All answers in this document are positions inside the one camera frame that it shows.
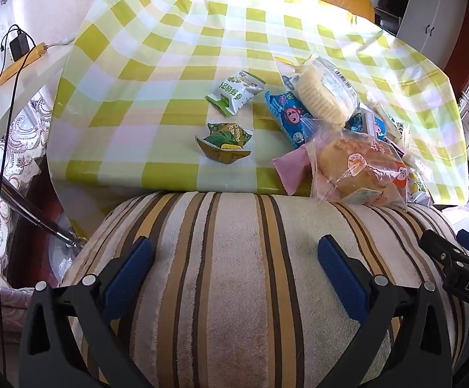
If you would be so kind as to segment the striped sofa cushion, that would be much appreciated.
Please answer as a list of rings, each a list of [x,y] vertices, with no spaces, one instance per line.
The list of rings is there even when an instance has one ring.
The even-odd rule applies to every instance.
[[[425,230],[453,240],[435,209],[330,204],[264,194],[148,194],[116,207],[63,279],[99,273],[139,237],[154,265],[111,324],[156,387],[314,387],[359,324],[318,263],[331,235],[398,286],[440,284],[419,248]]]

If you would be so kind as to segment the green white snack packet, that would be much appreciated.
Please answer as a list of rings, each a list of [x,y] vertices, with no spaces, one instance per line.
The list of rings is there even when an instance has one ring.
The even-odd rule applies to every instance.
[[[259,77],[239,71],[227,77],[205,99],[227,117],[236,116],[241,108],[265,88],[266,82]]]

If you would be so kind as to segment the blue clear snack packet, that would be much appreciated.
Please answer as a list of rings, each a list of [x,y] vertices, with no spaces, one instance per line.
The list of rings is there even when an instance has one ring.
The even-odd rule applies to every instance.
[[[397,124],[380,107],[369,108],[360,104],[355,113],[345,124],[349,131],[360,132],[376,137],[382,141],[397,143],[401,141],[401,133]]]

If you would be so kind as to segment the green checkered tablecloth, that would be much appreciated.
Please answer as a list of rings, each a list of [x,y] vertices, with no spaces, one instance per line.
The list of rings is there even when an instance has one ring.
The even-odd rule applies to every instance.
[[[248,158],[221,165],[195,138],[222,120],[207,95],[231,74],[254,74],[279,93],[277,59],[317,57],[408,128],[436,203],[466,201],[466,144],[449,79],[369,20],[319,0],[95,0],[53,106],[54,187],[97,201],[119,188],[281,193],[270,162],[290,145],[262,95],[236,117],[254,133]]]

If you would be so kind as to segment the bread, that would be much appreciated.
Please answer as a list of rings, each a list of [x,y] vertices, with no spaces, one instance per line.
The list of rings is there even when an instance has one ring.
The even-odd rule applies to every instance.
[[[318,131],[306,151],[313,198],[372,207],[407,206],[407,166],[388,143],[335,129]]]

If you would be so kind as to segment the white cabinet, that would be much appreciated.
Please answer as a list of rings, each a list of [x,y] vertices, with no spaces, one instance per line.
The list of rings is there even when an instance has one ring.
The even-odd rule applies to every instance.
[[[376,24],[443,68],[454,50],[468,0],[370,0]]]

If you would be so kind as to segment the dark green snack packet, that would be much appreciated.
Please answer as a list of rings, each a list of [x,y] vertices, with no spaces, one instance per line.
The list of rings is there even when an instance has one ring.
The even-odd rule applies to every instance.
[[[253,131],[236,123],[208,123],[207,128],[207,136],[195,137],[206,158],[229,165],[251,154],[246,145],[253,137]]]

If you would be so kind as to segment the blue cartoon snack packet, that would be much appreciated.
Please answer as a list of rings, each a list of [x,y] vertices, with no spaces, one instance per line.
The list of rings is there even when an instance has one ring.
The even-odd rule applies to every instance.
[[[280,95],[266,91],[264,97],[270,113],[294,149],[312,138],[318,129],[317,119],[291,91]]]

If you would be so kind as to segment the pink snack packet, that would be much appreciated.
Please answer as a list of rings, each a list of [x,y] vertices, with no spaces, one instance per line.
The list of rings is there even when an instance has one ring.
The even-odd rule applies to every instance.
[[[303,184],[311,184],[312,169],[307,150],[304,146],[288,152],[271,163],[285,189],[286,194],[297,194]]]

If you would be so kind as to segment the metal floor lamp stand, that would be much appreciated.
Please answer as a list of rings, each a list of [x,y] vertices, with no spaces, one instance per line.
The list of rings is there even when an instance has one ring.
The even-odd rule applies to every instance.
[[[69,248],[80,251],[86,244],[84,238],[78,237],[74,231],[63,229],[55,221],[44,215],[39,208],[27,200],[0,173],[0,200],[31,224],[41,228],[65,243]]]

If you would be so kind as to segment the white purple storage box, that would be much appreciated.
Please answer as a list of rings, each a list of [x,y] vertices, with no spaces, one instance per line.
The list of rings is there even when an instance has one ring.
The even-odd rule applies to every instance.
[[[469,232],[469,208],[465,206],[447,207],[441,213],[455,233],[459,230]]]

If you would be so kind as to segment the round cracker packet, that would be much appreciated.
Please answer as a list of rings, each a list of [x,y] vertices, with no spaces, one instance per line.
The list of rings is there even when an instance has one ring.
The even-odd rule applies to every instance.
[[[344,127],[359,106],[352,84],[327,59],[309,57],[294,65],[275,58],[282,81],[308,112],[317,119]]]

